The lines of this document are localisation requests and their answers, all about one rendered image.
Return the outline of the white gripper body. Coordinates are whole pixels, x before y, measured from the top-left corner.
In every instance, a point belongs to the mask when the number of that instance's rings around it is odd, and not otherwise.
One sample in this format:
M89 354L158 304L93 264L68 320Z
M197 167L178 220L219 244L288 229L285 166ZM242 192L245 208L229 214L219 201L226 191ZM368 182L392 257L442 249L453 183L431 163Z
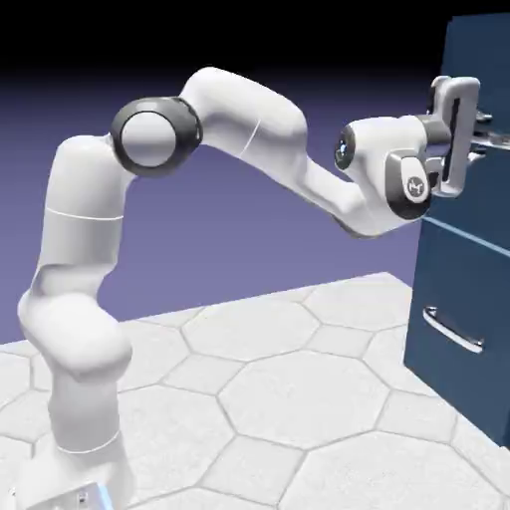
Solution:
M430 86L430 171L436 196L457 197L464 189L480 82L472 77L436 77Z

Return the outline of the blue drawer front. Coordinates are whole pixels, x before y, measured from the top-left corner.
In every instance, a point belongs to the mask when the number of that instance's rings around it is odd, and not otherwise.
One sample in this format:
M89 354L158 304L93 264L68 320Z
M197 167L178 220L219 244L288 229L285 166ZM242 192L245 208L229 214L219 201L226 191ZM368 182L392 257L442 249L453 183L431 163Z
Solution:
M423 318L425 306L481 354ZM421 225L405 365L500 446L510 448L510 257L425 221Z
M441 72L481 83L479 110L510 134L510 13L458 16L447 27ZM428 216L510 251L510 150L489 149L467 169L462 194L436 198Z

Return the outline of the blue cabinet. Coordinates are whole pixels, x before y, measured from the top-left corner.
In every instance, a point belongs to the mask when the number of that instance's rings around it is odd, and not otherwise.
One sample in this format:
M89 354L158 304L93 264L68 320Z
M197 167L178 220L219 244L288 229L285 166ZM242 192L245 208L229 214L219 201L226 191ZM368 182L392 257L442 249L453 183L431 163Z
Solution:
M490 128L510 134L510 0L458 16L441 71L481 83ZM421 223L404 363L500 446L510 448L510 150L490 148L463 192Z

